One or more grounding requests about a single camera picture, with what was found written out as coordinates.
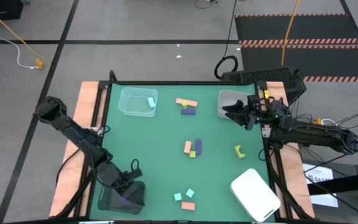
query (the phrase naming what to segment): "purple block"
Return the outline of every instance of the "purple block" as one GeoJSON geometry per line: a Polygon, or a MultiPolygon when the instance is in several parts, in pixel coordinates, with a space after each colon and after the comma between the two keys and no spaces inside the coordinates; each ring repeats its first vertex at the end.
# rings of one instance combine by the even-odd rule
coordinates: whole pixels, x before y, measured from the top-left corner
{"type": "Polygon", "coordinates": [[[182,114],[196,114],[196,110],[194,109],[185,109],[181,111],[182,114]]]}
{"type": "Polygon", "coordinates": [[[200,139],[196,140],[196,154],[201,155],[201,140],[200,139]]]}

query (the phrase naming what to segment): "black mat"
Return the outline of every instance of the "black mat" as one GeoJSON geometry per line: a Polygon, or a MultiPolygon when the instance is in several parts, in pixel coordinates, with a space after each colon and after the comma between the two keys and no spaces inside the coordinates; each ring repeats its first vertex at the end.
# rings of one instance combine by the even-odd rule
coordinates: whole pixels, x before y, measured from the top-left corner
{"type": "MultiPolygon", "coordinates": [[[[270,70],[281,67],[281,47],[241,48],[241,54],[244,70],[270,70]]],[[[319,77],[320,82],[358,82],[358,49],[288,48],[285,50],[284,66],[299,68],[303,76],[308,77],[305,81],[311,81],[310,77],[319,77]]]]}
{"type": "MultiPolygon", "coordinates": [[[[239,40],[284,39],[290,19],[290,15],[238,15],[236,27],[239,40]]],[[[349,16],[319,14],[318,16],[295,16],[288,39],[355,38],[358,39],[358,31],[349,16]]]]}

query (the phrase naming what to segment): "yellow arch block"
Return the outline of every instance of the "yellow arch block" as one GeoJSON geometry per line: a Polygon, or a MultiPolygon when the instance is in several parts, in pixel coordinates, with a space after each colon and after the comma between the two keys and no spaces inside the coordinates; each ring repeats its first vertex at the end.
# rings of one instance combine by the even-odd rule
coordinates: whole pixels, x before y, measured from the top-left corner
{"type": "Polygon", "coordinates": [[[239,159],[244,158],[246,155],[240,152],[240,145],[234,146],[234,152],[236,152],[236,155],[239,159]]]}

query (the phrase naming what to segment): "white cable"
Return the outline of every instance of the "white cable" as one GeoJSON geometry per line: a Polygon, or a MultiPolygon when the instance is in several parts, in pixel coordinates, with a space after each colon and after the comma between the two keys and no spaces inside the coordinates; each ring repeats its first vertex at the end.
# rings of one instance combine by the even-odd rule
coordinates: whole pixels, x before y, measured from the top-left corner
{"type": "Polygon", "coordinates": [[[338,126],[338,125],[335,123],[335,121],[333,121],[333,120],[331,120],[331,119],[328,119],[328,118],[324,118],[324,119],[321,120],[321,124],[322,124],[322,125],[324,125],[324,121],[330,121],[330,122],[332,122],[333,124],[335,124],[336,126],[338,126]]]}
{"type": "Polygon", "coordinates": [[[19,66],[21,66],[21,67],[23,67],[23,68],[29,68],[29,69],[35,69],[35,68],[37,68],[37,67],[35,67],[35,66],[24,66],[24,65],[20,64],[20,62],[19,62],[19,58],[20,58],[20,48],[19,48],[19,46],[17,46],[17,44],[12,43],[12,42],[9,41],[9,40],[6,40],[6,39],[1,38],[1,37],[0,37],[0,40],[6,41],[6,42],[8,42],[8,43],[14,45],[14,46],[17,48],[17,64],[18,64],[19,66]]]}

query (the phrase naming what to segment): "paper sheet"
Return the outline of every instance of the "paper sheet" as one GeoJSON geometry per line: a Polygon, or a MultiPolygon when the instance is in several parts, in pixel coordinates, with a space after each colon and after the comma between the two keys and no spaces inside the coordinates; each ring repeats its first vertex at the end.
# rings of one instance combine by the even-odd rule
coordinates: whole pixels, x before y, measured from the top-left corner
{"type": "MultiPolygon", "coordinates": [[[[303,170],[306,171],[308,169],[313,168],[315,165],[303,164],[303,170]]],[[[314,182],[321,182],[325,180],[332,180],[333,171],[331,169],[325,167],[316,167],[306,173],[306,176],[312,179],[314,182]]],[[[330,207],[338,208],[338,200],[331,195],[314,195],[310,196],[311,203],[317,205],[325,205],[330,207]]]]}

